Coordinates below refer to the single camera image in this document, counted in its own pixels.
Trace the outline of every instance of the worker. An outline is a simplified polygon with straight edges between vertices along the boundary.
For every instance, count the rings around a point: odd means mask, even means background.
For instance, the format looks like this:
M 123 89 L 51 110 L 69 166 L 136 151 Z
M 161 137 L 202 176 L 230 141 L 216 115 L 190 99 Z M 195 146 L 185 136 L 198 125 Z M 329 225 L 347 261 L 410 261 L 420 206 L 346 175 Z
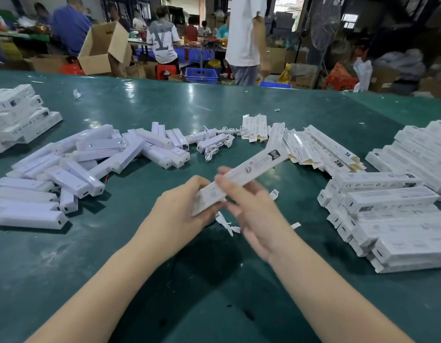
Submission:
M 179 70 L 179 60 L 174 50 L 173 42 L 181 43 L 173 23 L 166 20 L 166 7 L 158 7 L 156 10 L 158 20 L 152 22 L 147 29 L 147 42 L 152 45 L 155 60 L 162 65 L 176 66 L 177 74 Z
M 217 38 L 228 38 L 230 27 L 230 16 L 225 17 L 223 25 L 217 29 Z
M 77 56 L 84 44 L 92 22 L 84 15 L 82 0 L 66 0 L 67 5 L 53 12 L 52 31 L 70 55 Z
M 258 65 L 262 77 L 270 74 L 267 54 L 265 12 L 267 0 L 232 0 L 226 60 L 235 76 L 236 84 L 254 86 Z
M 215 182 L 236 204 L 218 202 L 192 217 L 197 191 L 209 184 L 199 176 L 164 192 L 130 242 L 26 343 L 108 342 L 143 283 L 198 235 L 221 207 L 236 217 L 246 241 L 271 266 L 323 343 L 412 343 L 292 230 L 263 186 L 252 181 L 241 187 L 224 177 L 228 171 L 220 167 Z
M 35 3 L 35 11 L 38 15 L 38 22 L 44 26 L 52 26 L 52 16 L 49 11 L 40 2 Z
M 198 41 L 198 30 L 195 28 L 195 19 L 189 17 L 189 25 L 186 26 L 186 40 L 197 42 Z
M 109 4 L 107 5 L 107 11 L 111 16 L 112 21 L 118 21 L 120 25 L 122 25 L 127 30 L 128 33 L 132 32 L 132 26 L 126 19 L 119 16 L 119 11 L 117 10 L 117 6 L 114 2 L 109 2 Z
M 198 28 L 198 36 L 211 36 L 212 34 L 211 29 L 208 28 L 208 22 L 203 20 Z
M 137 30 L 147 30 L 147 24 L 144 19 L 141 18 L 138 10 L 134 11 L 133 16 L 133 28 Z

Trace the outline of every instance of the red shirt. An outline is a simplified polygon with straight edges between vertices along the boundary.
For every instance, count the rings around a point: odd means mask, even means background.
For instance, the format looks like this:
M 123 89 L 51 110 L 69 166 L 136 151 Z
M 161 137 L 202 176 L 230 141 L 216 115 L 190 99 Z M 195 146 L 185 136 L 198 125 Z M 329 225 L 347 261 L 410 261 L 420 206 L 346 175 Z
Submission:
M 192 42 L 198 41 L 198 30 L 192 24 L 186 26 L 186 39 Z

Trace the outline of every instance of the gray and white t-shirt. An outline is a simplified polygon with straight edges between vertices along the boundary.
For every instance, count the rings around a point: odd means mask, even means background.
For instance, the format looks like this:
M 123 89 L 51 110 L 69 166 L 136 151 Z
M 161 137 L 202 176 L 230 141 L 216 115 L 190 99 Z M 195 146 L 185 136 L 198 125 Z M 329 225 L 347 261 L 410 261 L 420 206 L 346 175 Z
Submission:
M 158 63 L 166 64 L 177 59 L 173 42 L 180 40 L 176 27 L 167 20 L 156 20 L 147 29 L 147 43 L 152 44 Z

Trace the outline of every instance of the forearm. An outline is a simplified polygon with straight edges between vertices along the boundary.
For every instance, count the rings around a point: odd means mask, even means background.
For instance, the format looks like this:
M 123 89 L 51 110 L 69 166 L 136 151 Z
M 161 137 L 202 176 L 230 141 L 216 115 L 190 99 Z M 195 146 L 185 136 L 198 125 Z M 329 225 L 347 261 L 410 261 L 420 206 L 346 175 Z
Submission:
M 133 248 L 131 243 L 117 251 L 27 343 L 106 343 L 130 301 L 158 267 L 149 249 Z
M 260 52 L 260 59 L 268 58 L 265 21 L 262 17 L 252 20 L 252 32 L 255 45 Z
M 298 235 L 270 264 L 324 343 L 412 342 Z

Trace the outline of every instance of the right hand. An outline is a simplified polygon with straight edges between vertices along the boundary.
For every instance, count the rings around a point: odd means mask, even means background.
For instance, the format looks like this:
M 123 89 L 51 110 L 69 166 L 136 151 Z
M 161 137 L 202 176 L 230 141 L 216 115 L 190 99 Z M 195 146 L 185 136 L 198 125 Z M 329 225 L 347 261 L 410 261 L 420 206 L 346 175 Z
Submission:
M 260 61 L 260 74 L 263 78 L 267 78 L 270 75 L 271 72 L 271 64 L 268 57 L 263 58 Z
M 241 231 L 251 247 L 263 260 L 284 248 L 294 231 L 270 198 L 268 191 L 256 181 L 241 187 L 223 175 L 230 168 L 220 167 L 214 178 L 216 184 L 236 204 L 224 202 L 223 206 L 240 223 Z

